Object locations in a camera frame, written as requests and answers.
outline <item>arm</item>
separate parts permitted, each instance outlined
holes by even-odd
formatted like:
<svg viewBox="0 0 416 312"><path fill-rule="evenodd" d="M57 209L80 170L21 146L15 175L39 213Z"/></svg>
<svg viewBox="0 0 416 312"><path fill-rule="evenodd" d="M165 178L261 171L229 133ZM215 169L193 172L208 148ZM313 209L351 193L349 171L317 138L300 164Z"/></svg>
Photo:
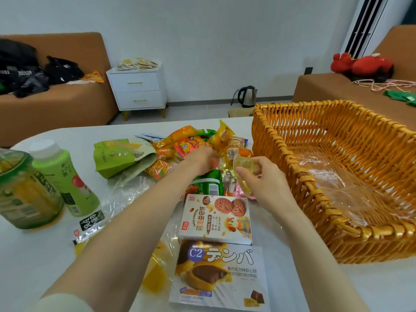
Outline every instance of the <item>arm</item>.
<svg viewBox="0 0 416 312"><path fill-rule="evenodd" d="M265 157L255 159L261 166L260 179L244 168L238 167L237 172L248 183L257 201L286 232L310 311L369 312L312 223L296 204L284 173Z"/></svg>
<svg viewBox="0 0 416 312"><path fill-rule="evenodd" d="M178 200L196 176L209 171L216 157L210 147L191 152L112 220L43 297L67 293L86 301L95 312L128 311Z"/></svg>

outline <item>kettle handle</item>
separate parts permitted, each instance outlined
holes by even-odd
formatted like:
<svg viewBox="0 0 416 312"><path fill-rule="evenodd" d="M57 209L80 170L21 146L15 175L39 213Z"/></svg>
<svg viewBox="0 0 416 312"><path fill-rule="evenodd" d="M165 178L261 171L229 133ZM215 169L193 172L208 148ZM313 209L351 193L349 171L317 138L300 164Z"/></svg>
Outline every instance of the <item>kettle handle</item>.
<svg viewBox="0 0 416 312"><path fill-rule="evenodd" d="M240 99L240 94L241 94L241 92L244 92L244 94L242 95L242 98L244 99L245 91L247 91L246 87L243 87L238 91L237 100L240 102L240 104L242 104L242 99Z"/></svg>

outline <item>white sleeve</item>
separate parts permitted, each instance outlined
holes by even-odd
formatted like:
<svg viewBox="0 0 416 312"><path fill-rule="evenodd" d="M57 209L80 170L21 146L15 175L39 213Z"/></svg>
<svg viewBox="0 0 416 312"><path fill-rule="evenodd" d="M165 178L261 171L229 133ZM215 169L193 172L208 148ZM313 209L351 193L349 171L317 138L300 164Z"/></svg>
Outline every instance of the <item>white sleeve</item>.
<svg viewBox="0 0 416 312"><path fill-rule="evenodd" d="M44 297L32 305L27 312L94 312L82 299L67 293L56 293Z"/></svg>

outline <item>green bottle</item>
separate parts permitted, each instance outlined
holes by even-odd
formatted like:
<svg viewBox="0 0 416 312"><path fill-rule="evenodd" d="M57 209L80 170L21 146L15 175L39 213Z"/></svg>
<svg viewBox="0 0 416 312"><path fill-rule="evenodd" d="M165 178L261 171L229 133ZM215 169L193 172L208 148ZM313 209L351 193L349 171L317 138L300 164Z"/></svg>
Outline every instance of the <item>green bottle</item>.
<svg viewBox="0 0 416 312"><path fill-rule="evenodd" d="M100 201L78 176L68 150L53 140L40 140L32 143L29 152L33 167L59 190L73 216L82 217L97 208Z"/></svg>

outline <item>pink wrapper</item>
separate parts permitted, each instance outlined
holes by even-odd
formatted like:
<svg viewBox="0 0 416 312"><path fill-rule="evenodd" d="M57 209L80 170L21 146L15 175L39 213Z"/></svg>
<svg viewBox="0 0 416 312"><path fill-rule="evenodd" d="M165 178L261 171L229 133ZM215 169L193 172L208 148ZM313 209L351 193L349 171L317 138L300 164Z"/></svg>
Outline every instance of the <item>pink wrapper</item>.
<svg viewBox="0 0 416 312"><path fill-rule="evenodd" d="M240 184L236 181L236 186L234 188L234 190L232 191L232 195L234 197L244 197L244 198L248 198L248 199L252 199L252 200L256 200L256 197L254 197L253 195L250 195L249 197L247 197L244 192L242 191Z"/></svg>

